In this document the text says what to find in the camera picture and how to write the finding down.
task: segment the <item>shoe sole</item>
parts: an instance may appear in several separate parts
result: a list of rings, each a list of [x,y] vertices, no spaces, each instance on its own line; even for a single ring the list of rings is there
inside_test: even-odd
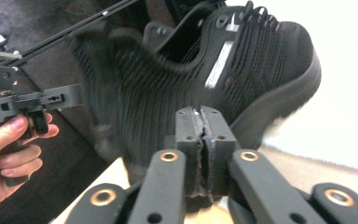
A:
[[[318,90],[321,79],[321,65],[313,52],[312,63],[304,74],[260,96],[230,125],[241,147],[258,149],[267,127],[304,105]]]

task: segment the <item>black sneaker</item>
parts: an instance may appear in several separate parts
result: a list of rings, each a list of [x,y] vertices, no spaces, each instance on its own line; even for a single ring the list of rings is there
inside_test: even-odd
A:
[[[174,135],[175,111],[215,108],[241,146],[256,149],[272,121],[305,104],[321,81],[307,31],[252,2],[197,6],[162,41],[150,49],[132,29],[96,28],[70,45],[92,121],[103,130],[96,149],[109,161],[120,153],[132,183]]]

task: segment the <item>white wall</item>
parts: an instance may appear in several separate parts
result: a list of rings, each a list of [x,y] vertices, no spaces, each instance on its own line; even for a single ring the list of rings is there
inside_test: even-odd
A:
[[[254,1],[278,21],[295,21],[310,33],[322,65],[315,96],[265,144],[293,154],[358,168],[358,1]],[[227,1],[244,5],[246,1]]]

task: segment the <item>screw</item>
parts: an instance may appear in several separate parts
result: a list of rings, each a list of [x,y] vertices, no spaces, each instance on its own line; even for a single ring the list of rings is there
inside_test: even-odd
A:
[[[4,73],[4,78],[10,78],[10,73]]]
[[[221,15],[216,21],[216,28],[220,29],[224,27],[228,22],[228,15]]]
[[[1,96],[9,96],[11,94],[11,91],[1,91],[0,95]]]
[[[158,33],[159,35],[165,35],[165,34],[167,33],[167,30],[166,30],[165,28],[163,28],[163,27],[159,27],[159,28],[157,29],[157,33]]]

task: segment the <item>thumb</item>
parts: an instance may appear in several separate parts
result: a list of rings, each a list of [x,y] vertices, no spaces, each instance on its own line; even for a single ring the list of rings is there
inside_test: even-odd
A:
[[[11,119],[0,127],[0,150],[19,139],[27,130],[28,119],[23,115]]]

